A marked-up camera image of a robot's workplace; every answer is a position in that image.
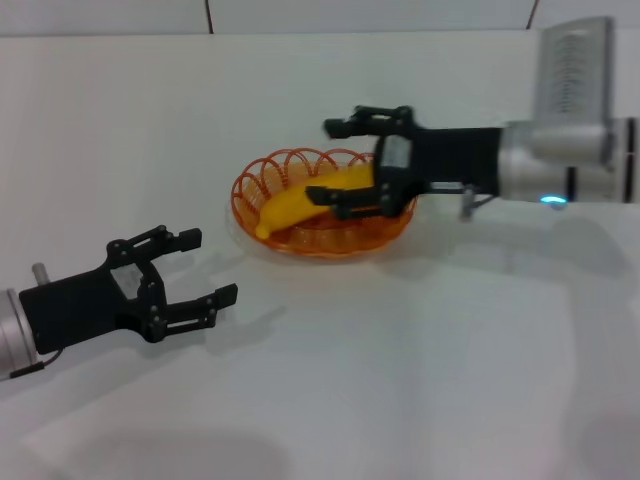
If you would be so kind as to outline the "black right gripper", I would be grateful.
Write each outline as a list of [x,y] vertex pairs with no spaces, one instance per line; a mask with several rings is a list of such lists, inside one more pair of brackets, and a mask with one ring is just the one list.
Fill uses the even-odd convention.
[[338,220],[399,217],[417,196],[432,193],[434,183],[458,183],[480,195],[500,194],[500,128],[425,129],[415,127],[414,110],[356,106],[345,119],[323,122],[331,139],[380,137],[374,150],[374,186],[309,186],[305,194]]

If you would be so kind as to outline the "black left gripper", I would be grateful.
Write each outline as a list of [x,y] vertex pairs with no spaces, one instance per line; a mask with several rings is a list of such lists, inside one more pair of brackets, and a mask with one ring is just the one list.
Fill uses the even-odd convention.
[[202,231],[178,234],[159,225],[107,245],[94,270],[23,290],[19,300],[38,353],[48,354],[116,330],[131,330],[150,343],[167,336],[210,329],[220,310],[236,304],[233,283],[203,297],[167,304],[152,261],[201,247]]

